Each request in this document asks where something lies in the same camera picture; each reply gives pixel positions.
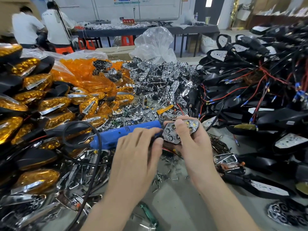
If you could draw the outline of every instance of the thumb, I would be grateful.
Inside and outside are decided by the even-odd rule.
[[[160,159],[161,154],[163,153],[163,143],[164,140],[162,138],[157,138],[152,145],[151,159],[149,160],[148,164],[148,172],[151,177],[152,174],[155,174],[157,170],[158,161]]]
[[[175,131],[179,135],[182,145],[194,143],[193,139],[190,136],[189,129],[182,119],[176,119],[174,124]]]

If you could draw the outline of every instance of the black hair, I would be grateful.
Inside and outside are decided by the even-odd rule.
[[[47,8],[48,9],[55,9],[56,8],[55,2],[53,2],[53,1],[47,2]]]
[[[26,12],[33,13],[32,10],[29,7],[27,7],[27,6],[20,7],[19,11],[20,12],[24,12],[24,13],[26,13]]]

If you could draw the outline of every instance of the forearm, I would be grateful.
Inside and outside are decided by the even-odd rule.
[[[219,231],[260,231],[252,217],[215,171],[198,185]]]
[[[121,231],[133,211],[131,207],[119,199],[104,196],[93,206],[81,231]]]

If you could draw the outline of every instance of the white shirt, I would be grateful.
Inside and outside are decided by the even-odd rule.
[[[37,30],[44,28],[44,25],[33,15],[20,12],[12,15],[14,37],[19,44],[36,44]]]
[[[60,12],[63,21],[67,28],[73,29],[74,23],[67,17],[66,14]],[[69,45],[70,41],[67,38],[64,27],[60,21],[60,17],[56,10],[48,9],[42,14],[42,19],[48,30],[48,40],[49,42],[57,45]]]

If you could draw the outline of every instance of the gray work table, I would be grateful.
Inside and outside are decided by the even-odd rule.
[[[83,29],[83,30],[78,30],[77,34],[79,38],[83,39],[84,45],[86,45],[86,40],[95,40],[95,41],[98,40],[100,47],[102,47],[100,38],[107,37],[109,46],[111,47],[109,37],[141,35],[147,29],[149,29],[149,27],[126,28],[126,29],[95,29],[95,30]],[[183,53],[183,44],[184,44],[185,35],[188,36],[189,34],[197,34],[198,38],[200,35],[206,35],[208,37],[216,39],[216,37],[220,33],[217,25],[211,25],[211,24],[204,25],[204,26],[188,26],[185,29],[182,29],[181,27],[167,27],[167,29],[171,32],[172,35],[175,35],[174,50],[175,50],[176,35],[182,35],[180,57],[182,57],[182,53]],[[198,40],[196,41],[196,45],[195,45],[194,57],[196,56],[197,46],[198,46]]]

